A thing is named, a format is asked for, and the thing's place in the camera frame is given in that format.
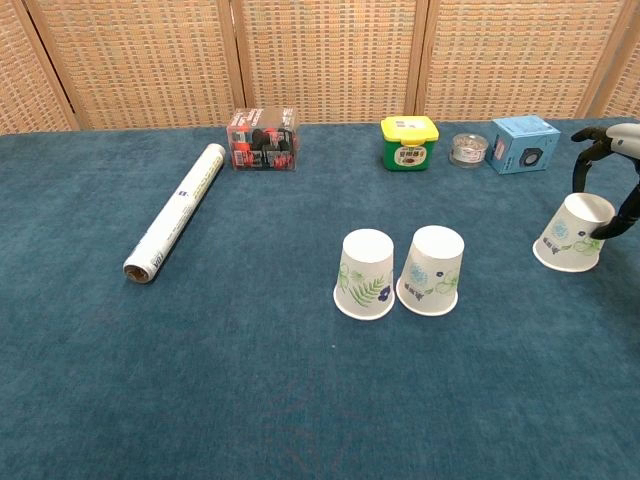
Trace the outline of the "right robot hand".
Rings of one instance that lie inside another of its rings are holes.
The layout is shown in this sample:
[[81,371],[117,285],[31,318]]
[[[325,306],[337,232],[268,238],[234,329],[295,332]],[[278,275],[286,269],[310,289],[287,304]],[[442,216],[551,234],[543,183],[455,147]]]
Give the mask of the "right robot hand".
[[[639,173],[639,125],[619,123],[609,127],[586,127],[571,136],[573,142],[590,140],[592,145],[583,150],[577,157],[573,176],[572,191],[584,191],[587,174],[596,161],[600,161],[612,153],[617,153],[634,164]],[[596,240],[615,238],[629,230],[639,219],[639,186],[629,193],[618,213],[608,224],[596,228],[590,236]]]

